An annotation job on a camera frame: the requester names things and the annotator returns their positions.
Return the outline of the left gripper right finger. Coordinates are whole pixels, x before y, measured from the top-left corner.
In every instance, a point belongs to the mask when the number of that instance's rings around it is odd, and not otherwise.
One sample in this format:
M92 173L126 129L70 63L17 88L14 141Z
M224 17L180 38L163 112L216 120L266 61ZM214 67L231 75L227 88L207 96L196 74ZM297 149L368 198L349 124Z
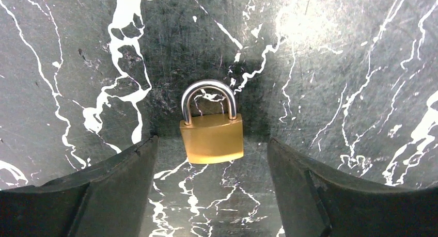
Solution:
M361 179L271 139L267 158L286 236L437 236L437 188Z

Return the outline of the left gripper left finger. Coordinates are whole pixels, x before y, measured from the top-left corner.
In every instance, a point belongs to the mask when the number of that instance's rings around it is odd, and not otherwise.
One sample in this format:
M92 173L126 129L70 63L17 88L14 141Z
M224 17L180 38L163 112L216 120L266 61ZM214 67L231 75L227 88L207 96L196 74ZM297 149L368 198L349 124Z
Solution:
M1 191L1 236L139 236L157 136L41 186Z

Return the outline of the small brass padlock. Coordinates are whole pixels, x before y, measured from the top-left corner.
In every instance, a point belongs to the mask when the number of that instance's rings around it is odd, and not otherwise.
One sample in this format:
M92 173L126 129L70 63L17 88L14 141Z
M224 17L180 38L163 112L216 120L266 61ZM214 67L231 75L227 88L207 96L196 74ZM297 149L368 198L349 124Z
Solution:
M202 89L221 92L227 103L228 114L192 117L190 102ZM215 164L240 159L244 156L243 119L237 112L232 90L218 80L201 80L191 84L181 99L183 120L180 132L186 156L192 164Z

